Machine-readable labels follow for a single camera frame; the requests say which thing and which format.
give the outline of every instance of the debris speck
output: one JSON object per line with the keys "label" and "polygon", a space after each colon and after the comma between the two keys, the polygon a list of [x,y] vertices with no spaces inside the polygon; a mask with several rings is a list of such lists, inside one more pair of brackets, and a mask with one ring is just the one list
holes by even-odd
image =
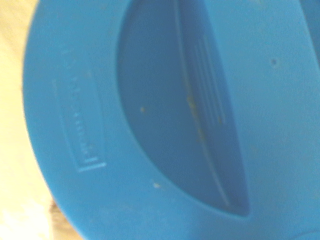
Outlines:
{"label": "debris speck", "polygon": [[153,187],[154,187],[155,189],[159,189],[159,188],[161,188],[161,185],[160,185],[159,183],[154,183],[154,184],[153,184]]}

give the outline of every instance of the yellow surface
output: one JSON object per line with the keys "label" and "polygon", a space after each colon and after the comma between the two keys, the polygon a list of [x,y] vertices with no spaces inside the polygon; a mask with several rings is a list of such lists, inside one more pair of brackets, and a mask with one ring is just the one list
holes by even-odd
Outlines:
{"label": "yellow surface", "polygon": [[24,118],[23,58],[36,3],[0,0],[0,240],[80,239],[60,226],[63,217],[52,223],[52,197]]}

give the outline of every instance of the blue plastic container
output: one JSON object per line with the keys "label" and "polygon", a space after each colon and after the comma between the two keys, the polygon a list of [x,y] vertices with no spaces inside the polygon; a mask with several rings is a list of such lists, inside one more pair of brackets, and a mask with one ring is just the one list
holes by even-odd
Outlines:
{"label": "blue plastic container", "polygon": [[320,239],[320,1],[42,0],[33,150],[88,240]]}

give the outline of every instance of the embossed logo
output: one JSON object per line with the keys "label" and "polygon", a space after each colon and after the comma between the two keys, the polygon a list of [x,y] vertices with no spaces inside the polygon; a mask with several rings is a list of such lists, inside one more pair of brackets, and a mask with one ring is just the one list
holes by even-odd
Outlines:
{"label": "embossed logo", "polygon": [[80,172],[105,167],[104,128],[96,82],[82,52],[60,46],[64,79],[53,82],[61,121]]}

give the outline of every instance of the blue plastic lid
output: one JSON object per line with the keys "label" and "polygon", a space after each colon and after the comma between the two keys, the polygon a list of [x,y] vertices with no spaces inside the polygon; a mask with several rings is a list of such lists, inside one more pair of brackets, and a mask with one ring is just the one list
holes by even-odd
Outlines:
{"label": "blue plastic lid", "polygon": [[42,0],[25,117],[80,234],[319,239],[319,13],[318,0]]}

